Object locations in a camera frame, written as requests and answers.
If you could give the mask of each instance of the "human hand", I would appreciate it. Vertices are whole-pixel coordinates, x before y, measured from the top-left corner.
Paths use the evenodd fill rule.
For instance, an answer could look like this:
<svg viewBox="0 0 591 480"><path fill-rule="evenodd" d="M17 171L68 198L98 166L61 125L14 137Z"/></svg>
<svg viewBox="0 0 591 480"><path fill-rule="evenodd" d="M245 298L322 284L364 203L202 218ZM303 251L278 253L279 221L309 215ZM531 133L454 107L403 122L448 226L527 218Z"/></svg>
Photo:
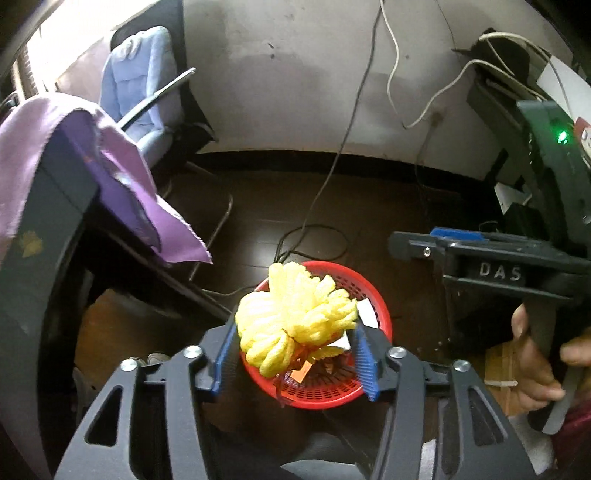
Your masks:
<svg viewBox="0 0 591 480"><path fill-rule="evenodd" d="M554 378L552 368L538 346L528 334L528 316L525 306L520 305L511 318L515 351L515 378L519 403L524 410L538 410L550 401L564 397L564 390ZM560 348L560 358L567 365L591 366L591 329L580 337L565 343ZM573 401L573 405L591 398L591 375L589 371Z"/></svg>

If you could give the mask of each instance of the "metal rod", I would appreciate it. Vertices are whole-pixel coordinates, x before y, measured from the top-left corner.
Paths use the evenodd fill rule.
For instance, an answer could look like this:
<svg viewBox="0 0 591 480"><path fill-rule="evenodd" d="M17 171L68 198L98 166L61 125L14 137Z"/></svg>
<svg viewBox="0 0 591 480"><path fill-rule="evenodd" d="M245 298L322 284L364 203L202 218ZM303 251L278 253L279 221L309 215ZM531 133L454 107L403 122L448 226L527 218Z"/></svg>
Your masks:
<svg viewBox="0 0 591 480"><path fill-rule="evenodd" d="M169 94L173 90L178 89L184 83L189 81L191 75L195 73L197 69L191 67L186 72L182 72L181 75L176 77L172 82L163 86L160 90L154 92L153 95L145 98L136 106L134 106L121 120L117 122L117 126L124 132L133 125L133 123L141 117L147 110L152 108L163 96Z"/></svg>

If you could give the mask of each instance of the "black baseboard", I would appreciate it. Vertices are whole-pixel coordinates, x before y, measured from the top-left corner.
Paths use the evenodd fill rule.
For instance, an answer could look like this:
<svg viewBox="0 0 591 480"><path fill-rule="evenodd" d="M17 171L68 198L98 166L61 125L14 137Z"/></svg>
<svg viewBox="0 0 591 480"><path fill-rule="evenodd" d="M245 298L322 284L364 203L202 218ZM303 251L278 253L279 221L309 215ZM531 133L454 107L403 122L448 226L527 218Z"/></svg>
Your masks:
<svg viewBox="0 0 591 480"><path fill-rule="evenodd" d="M334 159L333 153L326 152L257 150L203 153L197 155L194 162L210 171L270 170L326 174ZM494 188L484 181L436 168L415 167L401 161L359 155L342 155L335 173L403 183L417 183L418 175L423 185L460 194L465 201L465 211L473 228L486 220L502 220Z"/></svg>

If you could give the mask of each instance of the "blue chair cushion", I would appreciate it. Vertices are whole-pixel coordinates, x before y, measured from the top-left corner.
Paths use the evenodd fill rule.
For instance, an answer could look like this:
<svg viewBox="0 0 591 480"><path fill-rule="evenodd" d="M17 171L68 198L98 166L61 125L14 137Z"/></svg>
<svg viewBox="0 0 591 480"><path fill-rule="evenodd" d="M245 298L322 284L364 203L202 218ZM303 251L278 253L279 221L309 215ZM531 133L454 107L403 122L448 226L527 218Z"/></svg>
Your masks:
<svg viewBox="0 0 591 480"><path fill-rule="evenodd" d="M153 27L115 47L103 71L100 106L115 121L177 76L170 33ZM178 90L163 97L127 130L150 167L170 148L184 114Z"/></svg>

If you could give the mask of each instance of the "purple towel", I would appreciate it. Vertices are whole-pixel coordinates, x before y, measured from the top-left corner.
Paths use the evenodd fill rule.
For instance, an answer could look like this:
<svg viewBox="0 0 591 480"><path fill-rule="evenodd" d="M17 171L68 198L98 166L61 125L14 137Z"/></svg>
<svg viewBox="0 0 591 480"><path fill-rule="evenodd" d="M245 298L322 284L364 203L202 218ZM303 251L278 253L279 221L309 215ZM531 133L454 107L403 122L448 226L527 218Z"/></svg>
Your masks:
<svg viewBox="0 0 591 480"><path fill-rule="evenodd" d="M57 128L99 183L100 201L163 260L212 263L201 239L158 196L131 139L98 105L52 93L27 100L0 125L0 265L17 234L45 146ZM124 189L119 186L131 194L121 195Z"/></svg>

